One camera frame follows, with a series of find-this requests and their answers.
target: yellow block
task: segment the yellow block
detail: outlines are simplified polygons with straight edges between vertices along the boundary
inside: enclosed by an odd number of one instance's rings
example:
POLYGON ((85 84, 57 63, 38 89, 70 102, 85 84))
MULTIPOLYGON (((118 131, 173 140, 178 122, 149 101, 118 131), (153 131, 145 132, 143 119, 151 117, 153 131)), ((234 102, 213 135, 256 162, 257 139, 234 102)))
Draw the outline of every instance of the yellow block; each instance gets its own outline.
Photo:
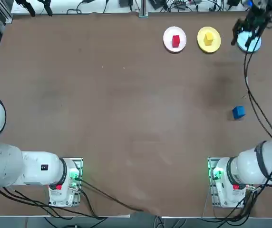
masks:
POLYGON ((197 43, 201 50, 213 53, 221 46, 221 36, 212 27, 203 27, 198 31, 197 43))
POLYGON ((212 45, 213 39, 213 34, 211 32, 207 32, 204 36, 204 44, 206 46, 212 45))

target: red cube on white plate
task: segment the red cube on white plate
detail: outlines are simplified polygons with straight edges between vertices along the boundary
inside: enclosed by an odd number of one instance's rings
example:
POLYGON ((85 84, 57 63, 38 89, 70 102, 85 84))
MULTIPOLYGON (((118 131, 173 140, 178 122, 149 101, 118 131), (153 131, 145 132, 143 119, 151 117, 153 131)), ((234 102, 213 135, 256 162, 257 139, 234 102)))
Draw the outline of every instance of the red cube on white plate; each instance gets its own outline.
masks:
POLYGON ((179 42, 180 42, 180 40, 179 40, 179 35, 174 35, 174 36, 172 37, 172 47, 178 48, 179 42))

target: table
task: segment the table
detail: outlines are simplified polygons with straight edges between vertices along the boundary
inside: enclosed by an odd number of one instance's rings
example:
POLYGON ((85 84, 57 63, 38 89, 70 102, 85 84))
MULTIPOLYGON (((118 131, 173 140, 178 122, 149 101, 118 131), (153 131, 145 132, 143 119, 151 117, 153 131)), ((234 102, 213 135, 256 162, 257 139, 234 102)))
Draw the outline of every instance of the table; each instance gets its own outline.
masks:
MULTIPOLYGON (((69 15, 15 18, 0 45, 0 99, 7 125, 0 142, 22 150, 83 157, 84 177, 121 201, 163 216, 199 217, 208 190, 207 157, 236 156, 268 135, 246 95, 244 54, 230 45, 242 13, 69 15), (181 27, 182 53, 163 32, 181 27), (220 49, 196 44, 216 28, 220 49), (246 117, 231 110, 244 105, 246 117)), ((272 30, 249 67, 250 87, 272 123, 272 30)), ((47 201, 43 187, 20 187, 47 201)), ((96 213, 131 211, 88 191, 96 213)), ((83 202, 78 210, 86 212, 83 202)), ((216 209, 217 216, 229 210, 216 209)), ((0 215, 43 215, 0 196, 0 215)), ((213 216, 209 199, 205 216, 213 216)), ((272 218, 272 189, 252 217, 272 218)))

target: green light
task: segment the green light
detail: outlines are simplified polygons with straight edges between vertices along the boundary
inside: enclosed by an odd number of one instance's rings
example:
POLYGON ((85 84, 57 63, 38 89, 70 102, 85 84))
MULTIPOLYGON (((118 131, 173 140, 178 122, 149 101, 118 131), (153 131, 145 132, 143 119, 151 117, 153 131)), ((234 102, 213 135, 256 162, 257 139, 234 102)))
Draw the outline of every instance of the green light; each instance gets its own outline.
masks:
POLYGON ((71 178, 71 179, 75 179, 75 178, 77 178, 79 176, 79 172, 71 172, 70 174, 69 174, 69 177, 71 178))

